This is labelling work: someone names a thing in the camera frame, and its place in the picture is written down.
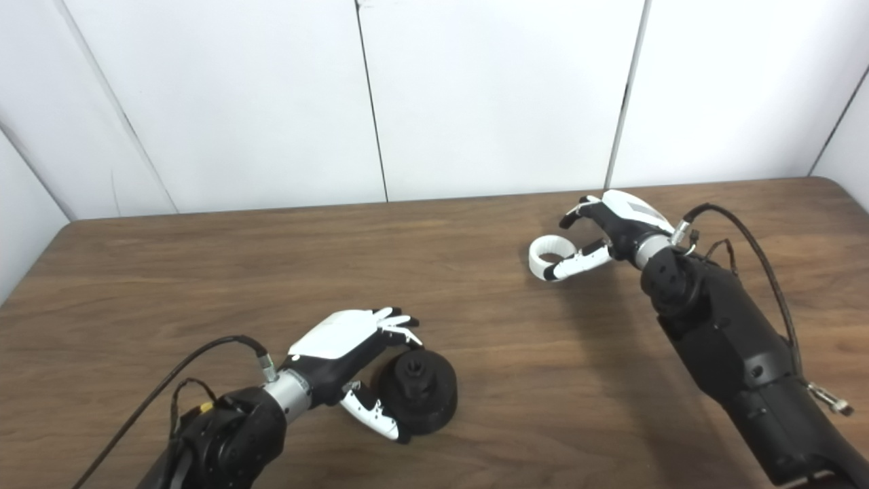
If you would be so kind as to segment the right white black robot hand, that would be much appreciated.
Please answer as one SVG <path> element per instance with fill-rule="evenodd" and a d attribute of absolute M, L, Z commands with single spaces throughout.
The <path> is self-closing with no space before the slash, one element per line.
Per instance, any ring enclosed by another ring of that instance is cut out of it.
<path fill-rule="evenodd" d="M 676 229 L 654 207 L 627 192 L 609 189 L 601 198 L 580 198 L 559 220 L 559 228 L 566 230 L 580 219 L 592 220 L 603 238 L 575 247 L 562 236 L 539 236 L 531 242 L 528 257 L 536 278 L 562 281 L 612 261 L 627 261 L 642 270 L 659 251 L 673 247 Z"/>

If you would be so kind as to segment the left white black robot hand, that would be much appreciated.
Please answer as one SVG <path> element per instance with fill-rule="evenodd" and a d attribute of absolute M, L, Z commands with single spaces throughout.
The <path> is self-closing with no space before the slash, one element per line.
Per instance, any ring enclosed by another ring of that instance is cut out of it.
<path fill-rule="evenodd" d="M 289 347 L 278 380 L 266 390 L 286 409 L 289 423 L 321 405 L 341 405 L 386 439 L 409 443 L 409 431 L 355 377 L 388 348 L 424 350 L 413 332 L 418 325 L 399 308 L 338 310 Z"/>

